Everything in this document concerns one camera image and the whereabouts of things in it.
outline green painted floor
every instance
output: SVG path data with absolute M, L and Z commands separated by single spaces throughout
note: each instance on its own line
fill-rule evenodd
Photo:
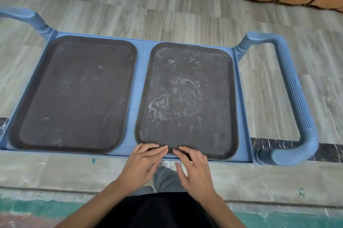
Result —
M 30 214 L 43 219 L 65 218 L 77 210 L 82 203 L 45 201 L 45 200 L 12 200 L 0 198 L 0 213 L 11 215 Z M 342 228 L 343 218 L 317 216 L 310 214 L 287 213 L 243 213 L 235 212 L 248 228 Z

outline cart handle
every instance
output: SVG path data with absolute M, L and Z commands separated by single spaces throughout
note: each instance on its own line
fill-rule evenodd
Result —
M 48 26 L 43 18 L 36 11 L 26 8 L 14 8 L 0 3 L 0 17 L 12 18 L 31 24 L 39 34 L 46 40 L 55 32 L 55 29 Z
M 296 148 L 256 150 L 254 157 L 262 165 L 295 165 L 309 159 L 317 151 L 317 128 L 290 57 L 289 48 L 282 36 L 259 32 L 247 33 L 241 43 L 235 46 L 238 60 L 243 57 L 251 45 L 264 43 L 271 43 L 275 47 L 282 78 L 300 132 L 300 141 Z

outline tray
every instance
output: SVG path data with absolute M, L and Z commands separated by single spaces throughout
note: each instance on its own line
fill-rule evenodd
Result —
M 235 75 L 224 51 L 160 43 L 151 51 L 135 136 L 227 160 L 238 148 Z
M 10 127 L 21 150 L 103 154 L 123 137 L 137 50 L 123 40 L 51 42 Z

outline shoe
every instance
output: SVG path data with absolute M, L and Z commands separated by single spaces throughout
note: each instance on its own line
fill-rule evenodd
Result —
M 161 163 L 158 165 L 159 168 L 166 167 L 166 168 L 172 168 L 173 162 L 168 160 L 162 160 Z

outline black marble strip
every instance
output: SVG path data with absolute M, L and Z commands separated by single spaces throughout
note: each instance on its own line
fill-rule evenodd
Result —
M 8 118 L 0 118 L 0 135 L 5 131 Z M 280 140 L 280 139 L 266 139 L 266 138 L 251 138 L 252 149 L 275 149 L 275 148 L 295 148 L 298 141 Z M 343 163 L 343 145 L 320 143 L 319 148 L 311 161 L 324 161 Z

